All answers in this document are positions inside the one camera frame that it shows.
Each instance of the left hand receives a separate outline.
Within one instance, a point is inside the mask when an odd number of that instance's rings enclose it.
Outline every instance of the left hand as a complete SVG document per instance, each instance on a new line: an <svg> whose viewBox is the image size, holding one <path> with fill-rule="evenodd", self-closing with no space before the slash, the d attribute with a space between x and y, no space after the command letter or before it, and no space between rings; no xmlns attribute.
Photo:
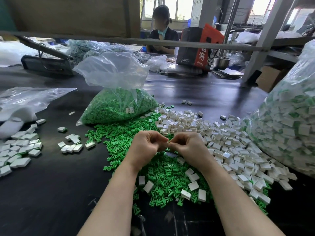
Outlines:
<svg viewBox="0 0 315 236"><path fill-rule="evenodd" d="M168 138L159 132L139 131L134 136L124 161L130 163L136 171L140 171L158 151L165 151L167 145Z"/></svg>
<svg viewBox="0 0 315 236"><path fill-rule="evenodd" d="M157 51L161 51L163 49L163 46L153 46Z"/></svg>

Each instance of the brown cardboard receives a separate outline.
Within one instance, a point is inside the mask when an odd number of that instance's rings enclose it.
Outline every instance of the brown cardboard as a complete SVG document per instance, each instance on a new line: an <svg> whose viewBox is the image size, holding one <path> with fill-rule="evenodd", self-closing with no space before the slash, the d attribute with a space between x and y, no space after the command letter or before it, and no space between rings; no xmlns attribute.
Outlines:
<svg viewBox="0 0 315 236"><path fill-rule="evenodd" d="M269 93L288 72L288 69L278 70L271 66L264 66L262 67L262 73L257 78L256 83L260 89Z"/></svg>
<svg viewBox="0 0 315 236"><path fill-rule="evenodd" d="M140 0L5 0L18 31L140 37Z"/></svg>

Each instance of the right forearm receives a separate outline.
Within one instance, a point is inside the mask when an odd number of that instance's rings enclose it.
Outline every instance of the right forearm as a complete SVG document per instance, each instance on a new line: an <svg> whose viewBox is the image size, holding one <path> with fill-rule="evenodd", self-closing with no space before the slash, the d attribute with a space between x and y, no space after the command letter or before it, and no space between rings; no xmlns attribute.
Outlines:
<svg viewBox="0 0 315 236"><path fill-rule="evenodd" d="M284 235L214 159L209 159L202 174L208 182L227 236Z"/></svg>

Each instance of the white label sticker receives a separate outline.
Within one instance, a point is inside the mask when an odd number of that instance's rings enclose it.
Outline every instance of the white label sticker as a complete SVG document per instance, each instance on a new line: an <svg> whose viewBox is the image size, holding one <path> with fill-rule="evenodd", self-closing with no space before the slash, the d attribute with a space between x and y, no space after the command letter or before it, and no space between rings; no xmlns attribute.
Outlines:
<svg viewBox="0 0 315 236"><path fill-rule="evenodd" d="M131 107L131 108L126 108L126 113L128 114L128 113L134 113L135 111L134 111L134 108L133 107Z"/></svg>

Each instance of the hand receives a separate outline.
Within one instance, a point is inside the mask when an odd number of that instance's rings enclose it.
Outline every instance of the hand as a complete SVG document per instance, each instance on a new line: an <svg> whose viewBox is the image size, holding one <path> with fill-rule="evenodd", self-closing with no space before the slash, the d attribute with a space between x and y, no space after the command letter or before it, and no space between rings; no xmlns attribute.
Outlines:
<svg viewBox="0 0 315 236"><path fill-rule="evenodd" d="M168 138L157 131L139 131L134 136L124 161L140 171L158 151L165 151L167 142Z"/></svg>
<svg viewBox="0 0 315 236"><path fill-rule="evenodd" d="M197 133L181 132L168 143L171 151L181 154L188 164L200 172L206 168L207 161L214 160L204 142Z"/></svg>
<svg viewBox="0 0 315 236"><path fill-rule="evenodd" d="M161 51L163 46L153 46L157 51Z"/></svg>

